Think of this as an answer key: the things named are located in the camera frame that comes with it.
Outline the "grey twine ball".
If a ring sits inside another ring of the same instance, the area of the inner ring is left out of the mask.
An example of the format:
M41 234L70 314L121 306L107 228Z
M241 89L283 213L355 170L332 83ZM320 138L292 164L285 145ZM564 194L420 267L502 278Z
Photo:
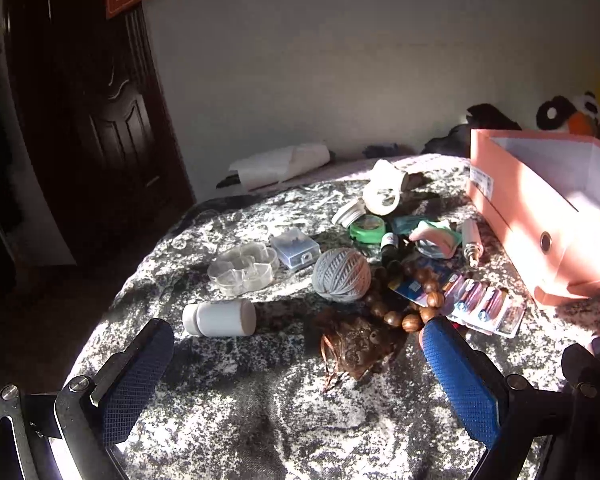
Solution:
M314 292L322 298L348 304L362 299L370 290L372 271L366 258L353 248L329 249L315 263Z

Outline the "black clothing pile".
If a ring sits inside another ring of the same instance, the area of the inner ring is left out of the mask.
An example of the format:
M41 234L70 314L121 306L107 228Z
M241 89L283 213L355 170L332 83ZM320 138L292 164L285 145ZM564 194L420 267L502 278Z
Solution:
M468 107L466 122L453 127L446 136L429 140L422 154L440 154L469 158L471 133L474 130L520 130L514 122L492 104L482 103Z

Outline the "dark wooden door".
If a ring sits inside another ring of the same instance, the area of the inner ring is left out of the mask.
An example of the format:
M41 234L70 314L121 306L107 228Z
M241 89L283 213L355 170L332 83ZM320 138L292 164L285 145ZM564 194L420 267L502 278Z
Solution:
M24 143L70 254L140 254L193 205L142 0L4 0L6 60Z

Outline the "pink cardboard box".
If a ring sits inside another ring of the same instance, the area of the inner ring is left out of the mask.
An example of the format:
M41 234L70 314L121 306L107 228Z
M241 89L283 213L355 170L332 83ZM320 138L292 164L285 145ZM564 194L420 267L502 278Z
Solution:
M600 141L471 133L468 195L544 306L600 296Z

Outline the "blue battery blister pack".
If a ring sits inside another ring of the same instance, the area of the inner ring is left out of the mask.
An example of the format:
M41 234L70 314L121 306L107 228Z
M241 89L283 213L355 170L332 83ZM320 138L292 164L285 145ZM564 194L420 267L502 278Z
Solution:
M486 335L513 339L526 313L522 298L504 285L479 280L449 262L417 258L404 262L403 278L389 288L416 307L428 307L424 283L434 280L444 297L440 312L450 321Z

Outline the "white plastic pill bottle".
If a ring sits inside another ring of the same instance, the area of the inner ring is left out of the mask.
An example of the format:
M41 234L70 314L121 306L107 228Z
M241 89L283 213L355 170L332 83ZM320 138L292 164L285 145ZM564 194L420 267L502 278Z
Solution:
M256 331L257 311L248 299L189 304L182 321L192 336L247 337Z

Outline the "panda penguin plush toy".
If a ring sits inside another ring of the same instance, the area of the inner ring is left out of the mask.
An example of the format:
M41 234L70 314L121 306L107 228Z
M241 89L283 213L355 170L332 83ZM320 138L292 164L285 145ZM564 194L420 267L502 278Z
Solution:
M535 122L540 130L562 131L600 140L600 103L591 91L572 99L554 96L539 107Z

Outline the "teal foil sachet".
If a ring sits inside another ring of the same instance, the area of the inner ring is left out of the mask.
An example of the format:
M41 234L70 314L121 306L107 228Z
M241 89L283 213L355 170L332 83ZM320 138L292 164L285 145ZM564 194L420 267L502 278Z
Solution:
M408 237L423 221L426 221L426 218L422 216L399 216L390 220L390 226L393 233Z

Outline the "pink and green pouch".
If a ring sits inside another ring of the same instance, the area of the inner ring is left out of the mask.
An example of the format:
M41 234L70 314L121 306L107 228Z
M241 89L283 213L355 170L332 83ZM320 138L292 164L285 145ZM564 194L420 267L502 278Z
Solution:
M451 259L460 247L462 237L446 224L420 220L416 228L408 234L408 239L416 249L430 259Z

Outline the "clear rectangular plastic box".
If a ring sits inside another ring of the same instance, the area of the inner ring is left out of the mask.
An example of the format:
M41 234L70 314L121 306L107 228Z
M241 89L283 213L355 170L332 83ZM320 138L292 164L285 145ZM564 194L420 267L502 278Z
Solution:
M295 226L274 236L271 246L279 261L289 271L298 271L313 264L321 255L321 247Z

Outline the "white tape roll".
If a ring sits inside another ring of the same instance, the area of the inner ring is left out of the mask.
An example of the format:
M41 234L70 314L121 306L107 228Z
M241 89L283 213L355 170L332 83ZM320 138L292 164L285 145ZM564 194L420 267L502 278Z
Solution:
M370 170L370 182L365 185L362 199L371 214L383 217L392 214L406 191L408 174L392 162L378 159Z

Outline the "white jar lid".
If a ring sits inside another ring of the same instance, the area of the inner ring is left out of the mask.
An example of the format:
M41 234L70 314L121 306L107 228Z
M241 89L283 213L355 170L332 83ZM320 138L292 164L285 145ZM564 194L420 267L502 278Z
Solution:
M356 220L365 215L366 207L364 200L362 198L355 198L354 200L349 200L337 210L336 214L332 216L332 224L347 229Z

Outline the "clear flower-shaped plastic box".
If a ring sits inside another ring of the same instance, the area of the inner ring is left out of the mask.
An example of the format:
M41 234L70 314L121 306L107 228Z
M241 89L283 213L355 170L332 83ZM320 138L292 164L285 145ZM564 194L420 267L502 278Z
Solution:
M225 296L238 297L271 284L278 267L273 248L252 242L219 254L208 267L208 277Z

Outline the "white spark plug tube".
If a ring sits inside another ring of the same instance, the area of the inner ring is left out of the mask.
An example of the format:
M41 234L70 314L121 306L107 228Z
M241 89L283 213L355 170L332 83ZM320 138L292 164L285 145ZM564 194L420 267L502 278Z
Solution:
M460 234L462 234L463 255L468 264L476 268L483 255L483 244L477 222L474 219L465 220L460 227Z

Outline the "brown crinkled wrapper bundle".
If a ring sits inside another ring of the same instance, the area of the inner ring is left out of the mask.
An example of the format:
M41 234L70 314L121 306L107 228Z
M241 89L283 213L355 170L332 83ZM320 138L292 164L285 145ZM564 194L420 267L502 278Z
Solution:
M334 388L343 375L357 382L387 364L403 348L407 333L402 328L377 322L366 314L321 311L314 320L320 331L320 355L326 379L323 391Z

